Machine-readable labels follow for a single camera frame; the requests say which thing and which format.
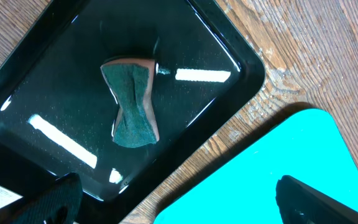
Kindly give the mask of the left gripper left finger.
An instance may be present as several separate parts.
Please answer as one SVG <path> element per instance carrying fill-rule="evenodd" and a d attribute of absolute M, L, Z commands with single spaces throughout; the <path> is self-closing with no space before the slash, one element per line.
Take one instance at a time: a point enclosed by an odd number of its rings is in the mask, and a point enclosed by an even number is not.
<path fill-rule="evenodd" d="M 80 176 L 71 172 L 45 190 L 0 208 L 0 224 L 73 224 L 82 197 Z"/>

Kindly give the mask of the orange and black sponge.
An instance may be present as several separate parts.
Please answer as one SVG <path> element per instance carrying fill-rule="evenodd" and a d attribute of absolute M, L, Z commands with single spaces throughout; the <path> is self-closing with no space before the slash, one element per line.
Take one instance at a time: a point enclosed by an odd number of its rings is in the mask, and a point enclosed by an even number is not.
<path fill-rule="evenodd" d="M 100 67 L 119 105 L 112 127 L 112 140 L 119 146 L 137 148 L 160 139 L 152 106 L 155 68 L 155 60 L 145 58 L 120 58 Z"/>

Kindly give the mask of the teal plastic serving tray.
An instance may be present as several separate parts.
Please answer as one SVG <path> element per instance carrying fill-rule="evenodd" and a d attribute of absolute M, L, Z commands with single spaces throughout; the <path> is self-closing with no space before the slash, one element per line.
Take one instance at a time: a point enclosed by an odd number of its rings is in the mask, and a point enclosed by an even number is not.
<path fill-rule="evenodd" d="M 358 212 L 358 169 L 332 116 L 300 111 L 161 211 L 156 223 L 281 223 L 289 175 Z"/>

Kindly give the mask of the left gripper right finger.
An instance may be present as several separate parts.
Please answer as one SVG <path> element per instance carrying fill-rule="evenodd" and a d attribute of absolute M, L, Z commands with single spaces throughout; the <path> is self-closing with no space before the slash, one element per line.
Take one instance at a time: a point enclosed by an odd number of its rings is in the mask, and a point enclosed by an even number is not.
<path fill-rule="evenodd" d="M 358 212 L 284 175 L 276 184 L 276 203 L 284 224 L 358 224 Z"/>

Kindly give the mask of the black plastic tray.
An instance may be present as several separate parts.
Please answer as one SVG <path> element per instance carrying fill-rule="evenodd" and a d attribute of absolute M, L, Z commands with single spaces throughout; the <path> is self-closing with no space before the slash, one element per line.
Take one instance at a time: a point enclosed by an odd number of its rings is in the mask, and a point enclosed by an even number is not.
<path fill-rule="evenodd" d="M 159 65 L 160 139 L 118 146 L 100 67 Z M 79 174 L 78 223 L 119 223 L 260 89 L 261 60 L 214 1 L 52 1 L 0 67 L 0 185 L 28 196 Z"/>

